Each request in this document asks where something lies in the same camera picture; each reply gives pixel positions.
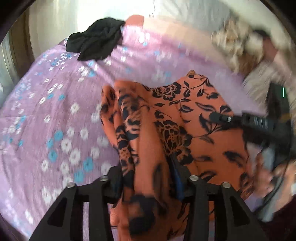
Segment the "person's right hand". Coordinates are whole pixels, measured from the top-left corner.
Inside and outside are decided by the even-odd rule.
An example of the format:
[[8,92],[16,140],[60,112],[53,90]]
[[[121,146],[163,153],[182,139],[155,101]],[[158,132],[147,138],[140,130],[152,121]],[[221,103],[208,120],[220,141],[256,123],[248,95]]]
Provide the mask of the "person's right hand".
[[279,177],[284,174],[283,178],[283,193],[281,199],[290,201],[292,198],[291,187],[295,181],[295,161],[289,163],[287,168],[285,164],[279,165],[273,172],[264,168],[263,156],[259,153],[256,156],[256,168],[254,175],[254,190],[256,195],[263,198],[274,190],[274,185],[271,183],[273,177]]

